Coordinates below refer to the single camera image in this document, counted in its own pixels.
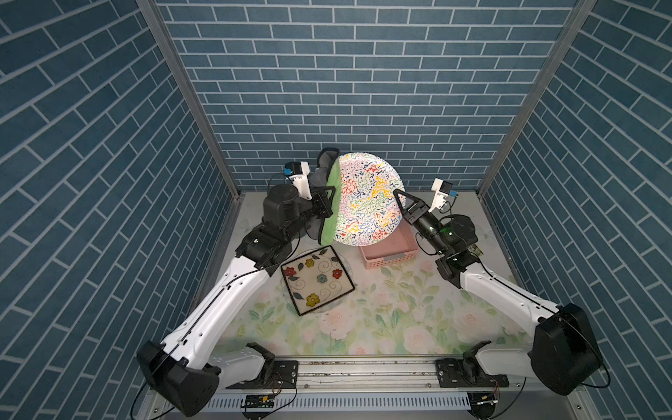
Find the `round colourful patterned plate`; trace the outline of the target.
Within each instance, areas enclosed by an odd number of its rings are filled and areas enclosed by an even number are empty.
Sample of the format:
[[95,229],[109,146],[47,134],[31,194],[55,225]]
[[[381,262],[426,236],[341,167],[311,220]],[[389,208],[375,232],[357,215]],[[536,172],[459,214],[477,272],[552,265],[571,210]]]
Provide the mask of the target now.
[[341,199],[334,240],[364,247],[389,237],[402,221],[394,192],[404,190],[404,182],[397,170],[365,152],[340,156],[339,170]]

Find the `green grey microfibre cloth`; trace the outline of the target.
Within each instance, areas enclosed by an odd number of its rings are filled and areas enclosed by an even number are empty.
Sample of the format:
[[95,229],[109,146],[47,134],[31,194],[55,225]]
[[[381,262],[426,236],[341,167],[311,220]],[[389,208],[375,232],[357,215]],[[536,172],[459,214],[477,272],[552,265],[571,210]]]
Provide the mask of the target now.
[[309,176],[311,192],[317,194],[318,218],[308,227],[308,235],[321,246],[334,241],[341,204],[341,152],[337,148],[323,149],[317,158],[316,171]]

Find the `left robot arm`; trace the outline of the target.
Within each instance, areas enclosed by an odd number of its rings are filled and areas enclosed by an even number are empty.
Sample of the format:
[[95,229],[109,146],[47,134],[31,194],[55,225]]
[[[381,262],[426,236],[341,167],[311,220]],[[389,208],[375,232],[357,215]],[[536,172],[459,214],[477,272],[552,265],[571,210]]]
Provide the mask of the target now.
[[271,187],[261,222],[244,236],[213,289],[162,341],[147,341],[138,349],[145,386],[190,418],[220,386],[266,381],[275,356],[256,343],[226,355],[223,362],[212,363],[210,357],[239,311],[296,252],[300,239],[338,213],[339,198],[337,187]]

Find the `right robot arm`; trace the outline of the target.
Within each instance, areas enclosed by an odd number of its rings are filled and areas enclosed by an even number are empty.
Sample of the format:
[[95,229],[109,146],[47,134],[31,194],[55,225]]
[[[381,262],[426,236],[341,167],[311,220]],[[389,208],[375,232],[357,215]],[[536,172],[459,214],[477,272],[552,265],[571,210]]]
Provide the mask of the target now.
[[532,339],[522,348],[499,348],[491,341],[474,345],[462,355],[465,383],[474,386],[481,378],[523,376],[567,396],[605,367],[582,308],[542,299],[491,271],[471,250],[478,237],[470,217],[437,218],[433,207],[417,196],[400,189],[393,194],[402,218],[432,246],[441,277],[488,302]]

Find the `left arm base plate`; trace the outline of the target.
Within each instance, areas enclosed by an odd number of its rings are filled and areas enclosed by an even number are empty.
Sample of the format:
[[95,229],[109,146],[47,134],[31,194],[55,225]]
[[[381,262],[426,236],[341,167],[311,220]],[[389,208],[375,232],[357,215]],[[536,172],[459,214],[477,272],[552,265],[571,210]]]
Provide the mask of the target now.
[[222,369],[220,387],[228,390],[270,389],[271,385],[285,381],[295,385],[299,372],[298,361],[278,359],[255,342],[248,343],[242,350],[222,355],[216,365]]

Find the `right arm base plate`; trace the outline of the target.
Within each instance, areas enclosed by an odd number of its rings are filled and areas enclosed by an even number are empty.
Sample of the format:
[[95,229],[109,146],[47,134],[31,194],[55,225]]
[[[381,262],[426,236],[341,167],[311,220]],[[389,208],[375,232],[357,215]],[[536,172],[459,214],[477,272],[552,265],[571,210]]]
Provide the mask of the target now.
[[443,358],[435,361],[439,387],[448,388],[507,388],[509,378],[500,374],[491,376],[487,374],[477,362],[476,355],[479,350],[491,341],[481,341],[469,350],[462,353],[460,358]]

